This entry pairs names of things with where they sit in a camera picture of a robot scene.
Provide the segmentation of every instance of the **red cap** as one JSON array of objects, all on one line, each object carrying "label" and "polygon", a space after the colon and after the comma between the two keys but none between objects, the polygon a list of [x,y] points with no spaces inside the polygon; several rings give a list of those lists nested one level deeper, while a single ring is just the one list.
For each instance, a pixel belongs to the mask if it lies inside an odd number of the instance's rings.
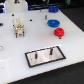
[{"label": "red cap", "polygon": [[62,28],[57,28],[55,31],[54,31],[54,34],[58,37],[62,37],[64,36],[64,30]]}]

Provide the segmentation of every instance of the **dark background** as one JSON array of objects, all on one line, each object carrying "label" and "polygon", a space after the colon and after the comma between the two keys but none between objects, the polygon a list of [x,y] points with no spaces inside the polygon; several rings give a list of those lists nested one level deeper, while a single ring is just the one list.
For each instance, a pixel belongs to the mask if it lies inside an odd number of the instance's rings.
[{"label": "dark background", "polygon": [[[29,5],[34,5],[34,4],[39,5],[43,3],[42,0],[25,0],[25,1],[27,1]],[[72,3],[81,3],[82,1],[81,4],[83,4],[84,2],[84,0],[71,0],[71,1]],[[65,0],[50,0],[49,4],[54,4],[54,3],[65,3]]]},{"label": "dark background", "polygon": [[[61,9],[61,11],[84,31],[84,7]],[[84,84],[84,62],[52,70],[10,84]]]}]

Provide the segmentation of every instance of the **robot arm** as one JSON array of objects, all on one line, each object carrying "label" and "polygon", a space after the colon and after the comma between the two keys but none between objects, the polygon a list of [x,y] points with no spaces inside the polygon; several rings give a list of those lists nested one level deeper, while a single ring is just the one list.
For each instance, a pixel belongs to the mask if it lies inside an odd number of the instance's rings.
[{"label": "robot arm", "polygon": [[6,13],[26,12],[28,9],[28,4],[25,0],[6,0],[5,9]]}]

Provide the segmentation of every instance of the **rectangular plate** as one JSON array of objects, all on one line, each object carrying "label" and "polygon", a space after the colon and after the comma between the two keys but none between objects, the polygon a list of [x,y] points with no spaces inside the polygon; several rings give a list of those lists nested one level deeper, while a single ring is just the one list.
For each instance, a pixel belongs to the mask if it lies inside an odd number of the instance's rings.
[{"label": "rectangular plate", "polygon": [[42,64],[66,59],[66,57],[64,56],[64,54],[58,46],[28,52],[25,53],[25,55],[29,67],[35,67]]}]

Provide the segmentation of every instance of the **blue cap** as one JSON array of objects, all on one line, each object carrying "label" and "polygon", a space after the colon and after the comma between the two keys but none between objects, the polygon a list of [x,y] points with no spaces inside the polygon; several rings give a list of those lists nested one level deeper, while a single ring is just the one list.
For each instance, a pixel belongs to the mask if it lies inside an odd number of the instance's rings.
[{"label": "blue cap", "polygon": [[59,27],[60,25],[60,22],[58,20],[48,20],[47,24],[50,26],[50,27]]}]

